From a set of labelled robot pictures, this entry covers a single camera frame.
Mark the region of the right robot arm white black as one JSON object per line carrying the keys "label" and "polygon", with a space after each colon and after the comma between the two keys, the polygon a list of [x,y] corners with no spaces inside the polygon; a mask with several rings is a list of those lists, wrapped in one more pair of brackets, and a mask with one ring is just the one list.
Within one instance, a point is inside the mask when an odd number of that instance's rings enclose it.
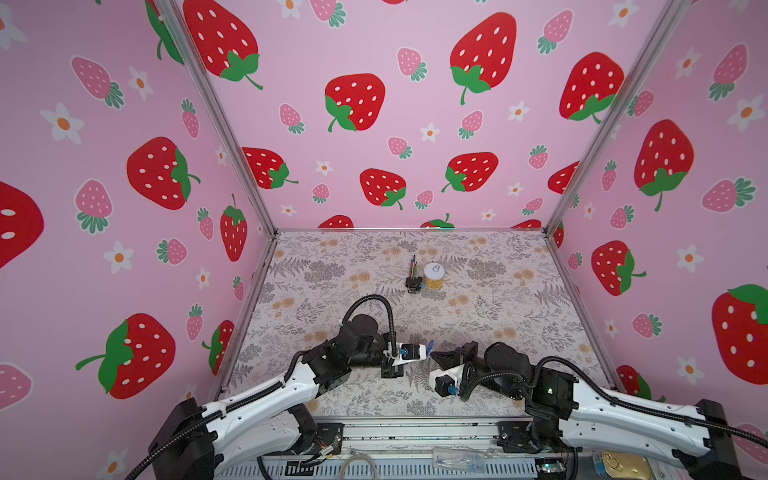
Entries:
{"label": "right robot arm white black", "polygon": [[430,386],[441,397],[468,401],[484,387],[523,402],[530,424],[519,446],[531,453],[611,450],[683,469],[692,479],[740,479],[736,440],[767,446],[766,438],[730,426],[715,401],[677,405],[607,390],[561,357],[531,363],[502,342],[483,355],[470,342],[429,356],[438,365]]}

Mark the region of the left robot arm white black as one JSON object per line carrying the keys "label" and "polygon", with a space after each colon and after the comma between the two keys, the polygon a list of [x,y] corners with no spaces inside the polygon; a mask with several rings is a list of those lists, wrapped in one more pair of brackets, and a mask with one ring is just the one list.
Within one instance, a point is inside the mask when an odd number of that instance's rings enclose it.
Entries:
{"label": "left robot arm white black", "polygon": [[394,321],[384,296],[364,296],[347,310],[335,337],[296,352],[285,373],[205,405],[179,403],[129,478],[150,469],[158,479],[212,479],[252,458],[313,448],[320,434],[309,401],[343,385],[356,368],[378,367],[382,377],[399,378],[405,365],[428,356],[428,346],[401,343],[395,329],[381,333],[373,317],[355,312],[368,301],[380,302],[387,321]]}

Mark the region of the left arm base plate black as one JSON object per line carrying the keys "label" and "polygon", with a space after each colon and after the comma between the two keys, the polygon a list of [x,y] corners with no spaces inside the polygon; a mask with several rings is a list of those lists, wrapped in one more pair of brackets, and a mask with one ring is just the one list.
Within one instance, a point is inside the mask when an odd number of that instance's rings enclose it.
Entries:
{"label": "left arm base plate black", "polygon": [[344,423],[321,422],[301,432],[298,440],[285,453],[289,455],[320,455],[326,447],[331,447],[330,454],[339,454],[343,444]]}

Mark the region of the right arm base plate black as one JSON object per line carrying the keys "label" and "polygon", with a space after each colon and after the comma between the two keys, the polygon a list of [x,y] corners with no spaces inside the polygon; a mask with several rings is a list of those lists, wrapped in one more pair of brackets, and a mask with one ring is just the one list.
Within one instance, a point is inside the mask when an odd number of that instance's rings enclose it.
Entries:
{"label": "right arm base plate black", "polygon": [[500,421],[497,429],[496,445],[505,453],[536,455],[572,452],[572,448],[559,438],[536,437],[532,421]]}

